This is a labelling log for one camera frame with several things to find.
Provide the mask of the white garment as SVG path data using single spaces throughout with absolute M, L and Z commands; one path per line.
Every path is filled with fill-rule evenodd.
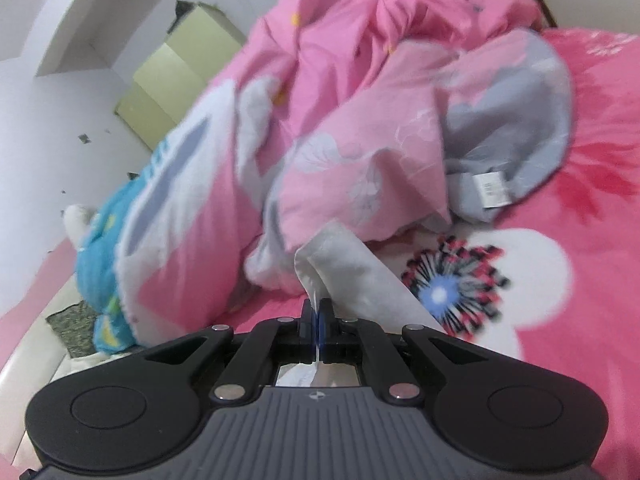
M 366 244 L 332 222 L 295 253 L 295 273 L 312 306 L 329 299 L 339 318 L 363 318 L 391 334 L 399 334 L 407 324 L 441 330 L 400 279 L 418 251 L 416 234 L 409 231 Z

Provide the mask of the white cream clothes pile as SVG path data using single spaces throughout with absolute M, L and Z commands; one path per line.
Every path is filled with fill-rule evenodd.
M 62 218 L 65 233 L 76 250 L 81 248 L 95 215 L 96 208 L 81 204 L 73 204 L 64 209 Z

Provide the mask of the pink floral bed sheet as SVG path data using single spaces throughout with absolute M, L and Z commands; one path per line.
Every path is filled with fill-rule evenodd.
M 576 92 L 574 141 L 561 170 L 495 229 L 461 237 L 504 251 L 512 280 L 502 318 L 476 342 L 585 382 L 610 415 L 596 459 L 605 479 L 639 479 L 639 35 L 548 29 Z M 45 321 L 80 300 L 63 242 L 21 304 L 1 319 L 1 479 L 40 463 L 25 434 L 30 398 L 98 364 L 73 360 Z M 550 292 L 539 308 L 533 292 Z

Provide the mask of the camouflage patterned cloth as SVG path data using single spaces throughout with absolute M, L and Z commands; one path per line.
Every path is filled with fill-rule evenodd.
M 70 357 L 77 359 L 96 353 L 93 330 L 97 318 L 93 308 L 81 300 L 50 314 L 46 322 Z

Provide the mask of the pink white blue duvet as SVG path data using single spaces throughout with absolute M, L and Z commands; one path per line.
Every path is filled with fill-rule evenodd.
M 536 0 L 279 0 L 77 251 L 94 346 L 213 324 L 303 287 L 337 222 L 365 243 L 489 223 L 570 145 L 573 91 Z

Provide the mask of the pale yellow wardrobe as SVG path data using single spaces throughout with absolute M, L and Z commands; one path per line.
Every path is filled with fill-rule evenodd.
M 115 114 L 148 148 L 156 148 L 244 42 L 221 10 L 197 4 L 134 72 Z

